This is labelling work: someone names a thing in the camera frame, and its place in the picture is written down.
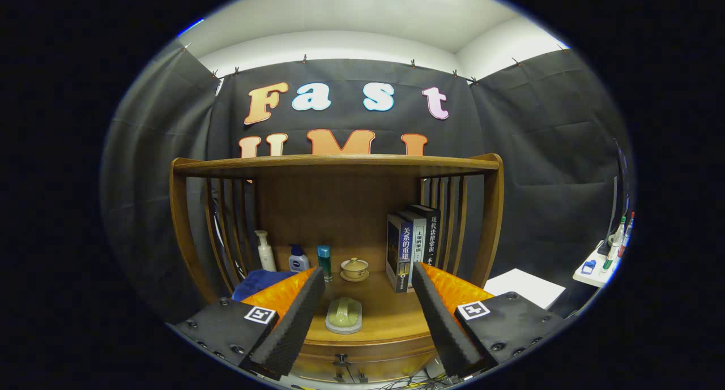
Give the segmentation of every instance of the book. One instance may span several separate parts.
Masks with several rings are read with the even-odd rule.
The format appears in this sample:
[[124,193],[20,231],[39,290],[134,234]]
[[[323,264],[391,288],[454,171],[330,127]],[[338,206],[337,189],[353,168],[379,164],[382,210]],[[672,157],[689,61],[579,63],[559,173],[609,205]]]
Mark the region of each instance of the book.
[[387,261],[385,271],[396,293],[407,292],[412,269],[412,222],[388,215]]
[[412,288],[412,263],[423,261],[424,256],[424,243],[425,243],[425,223],[427,219],[424,216],[417,215],[409,210],[398,212],[398,215],[404,220],[412,222],[412,255],[411,255],[411,267],[410,273],[408,274],[408,290],[407,292],[413,292]]
[[411,204],[408,209],[410,212],[425,216],[425,242],[423,263],[435,267],[437,265],[438,240],[440,233],[438,232],[438,223],[441,221],[441,211],[422,204]]

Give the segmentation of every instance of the book spine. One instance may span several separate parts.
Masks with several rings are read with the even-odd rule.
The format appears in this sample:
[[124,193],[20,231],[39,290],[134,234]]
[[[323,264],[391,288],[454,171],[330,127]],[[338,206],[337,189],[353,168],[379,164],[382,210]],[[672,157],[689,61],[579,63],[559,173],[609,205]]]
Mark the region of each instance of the book spine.
[[410,275],[408,277],[408,287],[412,288],[412,263],[423,261],[424,255],[424,244],[425,244],[425,219],[416,219],[413,221],[413,232],[414,232],[414,250],[411,259]]
[[410,281],[410,268],[413,249],[412,222],[403,222],[400,225],[400,249],[397,264],[395,292],[406,292]]
[[423,263],[427,265],[432,265],[430,261],[432,261],[432,253],[430,253],[430,250],[428,247],[430,246],[430,239],[433,238],[433,234],[431,233],[433,228],[433,214],[432,212],[427,212],[425,214],[425,241],[423,245]]
[[425,256],[425,263],[429,266],[435,267],[436,265],[436,253],[438,252],[438,222],[440,221],[441,217],[440,210],[436,210],[432,214],[430,214],[430,217],[428,218],[428,223],[430,225],[430,231],[428,232],[427,237],[427,256]]

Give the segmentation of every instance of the teal bottle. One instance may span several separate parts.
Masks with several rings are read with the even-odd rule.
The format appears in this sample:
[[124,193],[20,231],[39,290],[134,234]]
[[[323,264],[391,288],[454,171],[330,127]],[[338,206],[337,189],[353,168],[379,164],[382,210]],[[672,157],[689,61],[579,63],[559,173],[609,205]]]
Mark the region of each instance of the teal bottle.
[[332,263],[330,261],[330,246],[318,246],[318,263],[326,282],[332,281]]

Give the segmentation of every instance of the ceiling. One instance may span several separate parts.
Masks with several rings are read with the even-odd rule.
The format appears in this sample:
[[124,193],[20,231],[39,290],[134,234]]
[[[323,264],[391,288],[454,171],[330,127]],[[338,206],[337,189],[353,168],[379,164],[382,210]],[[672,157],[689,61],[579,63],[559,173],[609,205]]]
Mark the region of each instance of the ceiling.
[[495,0],[235,0],[180,36],[204,55],[260,37],[357,31],[401,37],[456,53],[519,14]]

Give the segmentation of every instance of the saucer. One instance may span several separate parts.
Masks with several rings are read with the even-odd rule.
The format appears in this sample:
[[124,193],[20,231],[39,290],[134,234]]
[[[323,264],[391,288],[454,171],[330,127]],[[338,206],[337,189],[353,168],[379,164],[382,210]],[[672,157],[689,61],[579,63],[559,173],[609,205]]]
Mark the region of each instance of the saucer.
[[368,276],[370,276],[370,272],[367,271],[367,269],[365,270],[365,274],[362,277],[356,278],[356,279],[348,278],[347,276],[345,276],[344,272],[340,272],[340,277],[342,277],[343,280],[350,281],[350,282],[362,281],[362,280],[366,279]]

